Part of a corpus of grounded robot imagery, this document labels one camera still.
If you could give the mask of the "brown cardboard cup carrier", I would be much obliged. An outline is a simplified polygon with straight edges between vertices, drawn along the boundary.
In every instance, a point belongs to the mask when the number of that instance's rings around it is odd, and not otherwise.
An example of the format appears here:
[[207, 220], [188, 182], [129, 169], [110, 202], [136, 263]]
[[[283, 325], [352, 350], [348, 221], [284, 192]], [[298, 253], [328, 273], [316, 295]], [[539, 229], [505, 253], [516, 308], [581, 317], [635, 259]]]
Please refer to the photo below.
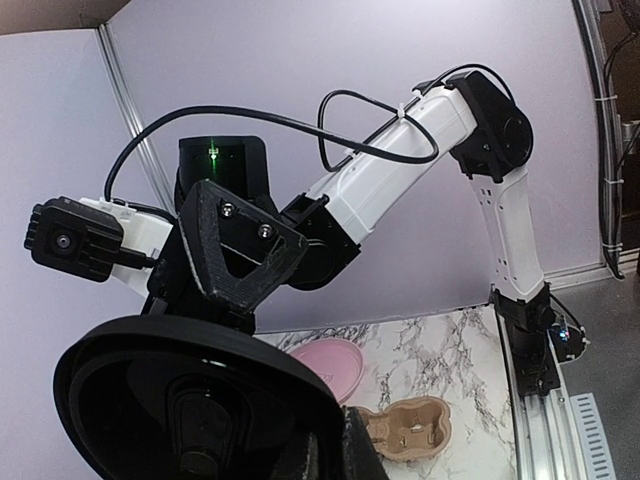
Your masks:
[[440, 398], [404, 399], [380, 412], [365, 407], [357, 410], [375, 451], [391, 461], [434, 458], [451, 440], [451, 410]]

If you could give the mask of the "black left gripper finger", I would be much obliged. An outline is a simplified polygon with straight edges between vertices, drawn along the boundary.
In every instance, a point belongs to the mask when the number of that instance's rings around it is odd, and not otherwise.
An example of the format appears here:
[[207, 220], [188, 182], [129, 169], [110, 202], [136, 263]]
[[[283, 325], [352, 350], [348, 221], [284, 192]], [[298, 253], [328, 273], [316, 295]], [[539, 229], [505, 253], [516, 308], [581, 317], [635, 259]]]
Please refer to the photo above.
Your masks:
[[363, 418], [356, 407], [344, 407], [342, 434], [344, 478], [349, 480], [388, 480], [374, 449]]

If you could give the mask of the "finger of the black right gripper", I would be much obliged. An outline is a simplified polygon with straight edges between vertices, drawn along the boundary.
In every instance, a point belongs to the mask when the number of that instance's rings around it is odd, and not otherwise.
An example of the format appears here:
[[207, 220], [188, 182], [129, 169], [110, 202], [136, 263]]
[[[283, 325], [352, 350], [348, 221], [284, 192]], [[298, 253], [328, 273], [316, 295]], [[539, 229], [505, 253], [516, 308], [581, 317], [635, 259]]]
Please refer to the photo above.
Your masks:
[[304, 235], [208, 179], [191, 188], [179, 229], [200, 293], [241, 314], [286, 283], [308, 250]]

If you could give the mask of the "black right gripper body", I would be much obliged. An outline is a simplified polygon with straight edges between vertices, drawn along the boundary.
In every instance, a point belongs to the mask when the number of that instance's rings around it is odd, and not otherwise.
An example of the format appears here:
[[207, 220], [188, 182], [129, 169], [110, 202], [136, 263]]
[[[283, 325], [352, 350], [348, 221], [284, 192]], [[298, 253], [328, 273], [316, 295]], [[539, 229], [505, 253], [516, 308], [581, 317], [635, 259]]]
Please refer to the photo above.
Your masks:
[[207, 300], [200, 292], [178, 226], [171, 228], [146, 286], [148, 295], [142, 308], [143, 315], [181, 316], [255, 334], [254, 313], [234, 313]]

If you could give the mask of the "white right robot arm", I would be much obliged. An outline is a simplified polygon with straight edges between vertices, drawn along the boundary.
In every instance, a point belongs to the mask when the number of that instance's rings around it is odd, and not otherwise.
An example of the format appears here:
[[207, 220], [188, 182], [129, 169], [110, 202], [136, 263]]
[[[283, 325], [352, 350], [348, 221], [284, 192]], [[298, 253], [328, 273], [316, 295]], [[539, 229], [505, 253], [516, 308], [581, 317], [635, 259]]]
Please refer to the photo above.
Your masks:
[[425, 134], [397, 123], [379, 148], [439, 157], [405, 165], [368, 155], [308, 191], [364, 252], [318, 290], [284, 286], [257, 311], [261, 332], [445, 312], [497, 291], [514, 304], [543, 290], [524, 160], [529, 122], [477, 70], [459, 73], [408, 107]]

